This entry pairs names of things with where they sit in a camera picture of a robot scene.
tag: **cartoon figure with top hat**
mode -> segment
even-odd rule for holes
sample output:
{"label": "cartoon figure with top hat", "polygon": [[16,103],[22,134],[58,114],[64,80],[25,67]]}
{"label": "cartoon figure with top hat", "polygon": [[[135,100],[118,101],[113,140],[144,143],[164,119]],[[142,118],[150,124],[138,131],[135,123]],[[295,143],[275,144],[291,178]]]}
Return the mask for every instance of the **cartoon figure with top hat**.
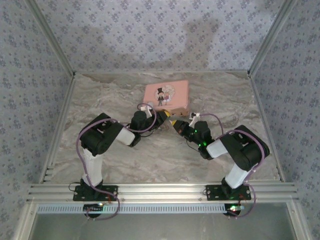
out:
{"label": "cartoon figure with top hat", "polygon": [[158,88],[158,106],[162,106],[162,101],[164,101],[164,92],[162,91],[162,87]]}

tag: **robotic arm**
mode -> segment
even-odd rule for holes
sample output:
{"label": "robotic arm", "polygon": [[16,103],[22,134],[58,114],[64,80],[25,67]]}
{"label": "robotic arm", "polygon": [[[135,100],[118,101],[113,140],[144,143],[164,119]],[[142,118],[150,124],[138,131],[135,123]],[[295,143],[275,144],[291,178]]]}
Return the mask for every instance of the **robotic arm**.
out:
{"label": "robotic arm", "polygon": [[[133,147],[141,140],[140,133],[143,132],[142,130],[151,126],[149,131],[153,131],[161,126],[168,117],[169,113],[166,111],[158,111],[156,117],[154,114],[147,117],[145,111],[139,110],[134,113],[128,129],[119,122],[105,121],[86,131],[80,140],[81,146],[84,149],[87,174],[90,177],[92,185],[97,188],[102,187],[101,154],[108,150],[114,140]],[[110,119],[110,117],[102,113],[87,126],[103,119]],[[171,124],[187,141],[196,143],[199,146],[198,151],[204,159],[212,160],[220,155],[230,154],[234,165],[221,181],[221,189],[227,199],[231,199],[243,187],[243,182],[253,167],[260,163],[262,150],[264,157],[270,154],[266,143],[244,125],[240,125],[234,129],[234,132],[225,134],[219,139],[214,140],[211,137],[211,131],[206,121],[198,121],[194,124],[194,127],[191,127],[187,121],[183,120],[174,120]],[[89,186],[86,174],[82,176],[81,186],[85,189],[84,191],[87,191],[88,195],[95,195],[94,200],[100,194],[93,191]]]}
{"label": "robotic arm", "polygon": [[[150,126],[152,127],[149,131],[157,129],[169,116],[169,113],[165,111],[158,111],[155,120],[154,114],[150,114],[148,109],[145,111],[139,110],[134,113],[129,129],[119,122],[108,121],[107,119],[110,119],[110,117],[105,113],[101,113],[81,130],[82,132],[89,125],[101,120],[106,120],[89,128],[80,138],[87,174],[89,175],[90,181],[94,187],[102,186],[103,159],[101,155],[109,149],[115,140],[129,147],[134,147],[141,140],[140,133],[143,132],[144,129],[147,129]],[[87,179],[87,174],[82,176],[81,185],[89,191],[90,185]]]}
{"label": "robotic arm", "polygon": [[211,160],[226,153],[230,154],[234,165],[221,181],[222,191],[227,198],[230,198],[242,187],[253,167],[260,163],[262,150],[264,157],[270,154],[267,144],[244,125],[238,126],[234,132],[225,134],[218,140],[212,139],[206,121],[196,122],[194,128],[188,122],[181,120],[172,122],[172,125],[187,141],[194,142],[199,146],[198,151],[204,159]]}

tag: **gray marble tabletop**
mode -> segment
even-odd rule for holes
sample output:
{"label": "gray marble tabletop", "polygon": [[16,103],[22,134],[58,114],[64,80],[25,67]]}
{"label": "gray marble tabletop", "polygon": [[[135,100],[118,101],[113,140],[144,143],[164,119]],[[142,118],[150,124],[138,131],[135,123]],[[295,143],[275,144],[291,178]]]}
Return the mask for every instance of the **gray marble tabletop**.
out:
{"label": "gray marble tabletop", "polygon": [[[76,139],[86,124],[100,113],[129,123],[137,104],[143,100],[147,84],[174,80],[189,80],[193,112],[216,114],[226,131],[243,124],[270,145],[245,76],[226,72],[77,74],[51,182],[71,183],[81,179],[83,167],[76,153]],[[214,138],[221,135],[216,119],[206,116],[203,120],[208,122]],[[203,159],[166,122],[133,148],[115,141],[103,155],[102,176],[109,183],[220,181],[233,164],[228,154],[210,161]],[[251,179],[280,179],[273,153]]]}

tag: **patterned wallpaper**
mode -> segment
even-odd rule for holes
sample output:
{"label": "patterned wallpaper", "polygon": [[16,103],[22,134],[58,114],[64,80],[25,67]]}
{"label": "patterned wallpaper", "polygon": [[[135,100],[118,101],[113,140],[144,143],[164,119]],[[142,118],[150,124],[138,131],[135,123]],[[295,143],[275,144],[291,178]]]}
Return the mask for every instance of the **patterned wallpaper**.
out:
{"label": "patterned wallpaper", "polygon": [[39,180],[69,80],[23,0],[0,1],[0,239]]}
{"label": "patterned wallpaper", "polygon": [[299,1],[254,77],[282,168],[320,239],[320,2]]}
{"label": "patterned wallpaper", "polygon": [[283,0],[37,0],[75,71],[247,70]]}

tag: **black mounting bracket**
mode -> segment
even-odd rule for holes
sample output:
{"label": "black mounting bracket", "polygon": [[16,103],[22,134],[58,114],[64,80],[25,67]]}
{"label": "black mounting bracket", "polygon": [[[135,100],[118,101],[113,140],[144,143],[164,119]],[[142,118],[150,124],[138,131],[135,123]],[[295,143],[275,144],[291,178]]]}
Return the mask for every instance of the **black mounting bracket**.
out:
{"label": "black mounting bracket", "polygon": [[85,204],[82,208],[83,211],[89,211],[89,212],[96,212],[96,213],[85,213],[84,215],[88,216],[89,218],[95,219],[101,215],[101,213],[104,210],[104,206],[100,206],[99,204]]}
{"label": "black mounting bracket", "polygon": [[[118,186],[117,185],[100,185],[96,188],[106,191],[109,193],[113,193],[114,195],[118,196]],[[88,187],[83,185],[78,185],[75,187],[74,194],[73,194],[73,201],[75,202],[115,202],[116,199],[104,193],[100,193],[95,191],[94,189],[90,188],[91,192],[88,192]]]}
{"label": "black mounting bracket", "polygon": [[229,196],[223,192],[222,185],[206,185],[203,191],[208,201],[225,201],[225,200],[251,200],[250,189],[248,186],[241,185],[237,191],[231,193]]}

